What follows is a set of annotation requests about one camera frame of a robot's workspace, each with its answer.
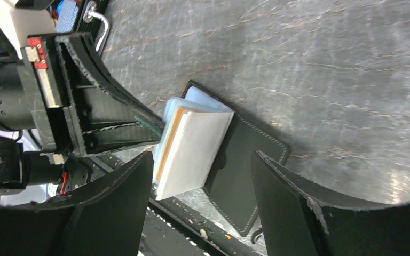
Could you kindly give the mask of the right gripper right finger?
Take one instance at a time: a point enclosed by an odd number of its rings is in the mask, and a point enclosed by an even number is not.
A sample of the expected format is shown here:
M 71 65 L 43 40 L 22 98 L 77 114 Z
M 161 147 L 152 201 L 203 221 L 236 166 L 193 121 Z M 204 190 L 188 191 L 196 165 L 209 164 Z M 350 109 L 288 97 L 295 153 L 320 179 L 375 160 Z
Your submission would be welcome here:
M 259 150 L 251 175 L 269 255 L 410 255 L 410 202 L 339 193 Z

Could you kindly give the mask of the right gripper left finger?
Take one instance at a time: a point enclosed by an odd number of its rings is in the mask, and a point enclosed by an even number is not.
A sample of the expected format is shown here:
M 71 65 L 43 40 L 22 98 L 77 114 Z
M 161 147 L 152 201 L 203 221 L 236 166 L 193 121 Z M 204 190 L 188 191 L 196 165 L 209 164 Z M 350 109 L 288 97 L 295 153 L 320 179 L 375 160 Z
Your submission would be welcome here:
M 137 255 L 152 173 L 145 151 L 45 203 L 0 205 L 0 255 Z

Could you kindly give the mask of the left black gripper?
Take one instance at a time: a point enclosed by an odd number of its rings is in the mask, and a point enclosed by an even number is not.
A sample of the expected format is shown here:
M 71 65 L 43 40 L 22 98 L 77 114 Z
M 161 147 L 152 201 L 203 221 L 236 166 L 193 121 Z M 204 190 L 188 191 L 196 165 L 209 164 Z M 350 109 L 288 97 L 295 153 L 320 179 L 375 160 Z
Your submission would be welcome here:
M 23 38 L 17 66 L 41 153 L 52 164 L 159 142 L 163 121 L 110 74 L 89 33 L 49 33 Z M 82 75 L 124 105 L 75 105 L 61 44 Z

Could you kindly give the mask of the orange VIP card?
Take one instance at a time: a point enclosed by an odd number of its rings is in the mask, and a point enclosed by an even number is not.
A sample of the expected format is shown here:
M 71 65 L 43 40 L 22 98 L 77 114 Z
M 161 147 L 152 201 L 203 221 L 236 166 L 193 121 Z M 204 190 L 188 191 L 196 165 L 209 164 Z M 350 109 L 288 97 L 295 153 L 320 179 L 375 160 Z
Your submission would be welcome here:
M 155 175 L 154 175 L 154 180 L 156 182 L 159 182 L 161 179 L 161 175 L 163 172 L 163 168 L 165 166 L 165 158 L 166 155 L 168 154 L 172 140 L 175 137 L 176 131 L 178 129 L 179 122 L 182 118 L 183 112 L 186 111 L 187 108 L 185 107 L 178 107 L 172 114 L 168 127 L 164 130 L 162 139 L 159 143 L 159 145 L 156 148 L 156 156 L 154 158 L 155 164 L 154 164 L 154 170 L 155 170 Z

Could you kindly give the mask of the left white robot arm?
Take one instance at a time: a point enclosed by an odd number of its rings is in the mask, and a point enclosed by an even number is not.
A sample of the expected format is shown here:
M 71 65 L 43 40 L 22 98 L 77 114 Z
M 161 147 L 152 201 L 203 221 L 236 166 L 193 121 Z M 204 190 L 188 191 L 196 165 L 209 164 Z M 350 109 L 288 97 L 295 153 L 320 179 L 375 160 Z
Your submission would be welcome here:
M 162 119 L 105 67 L 90 34 L 31 36 L 0 52 L 0 196 L 90 180 L 81 158 L 159 142 Z

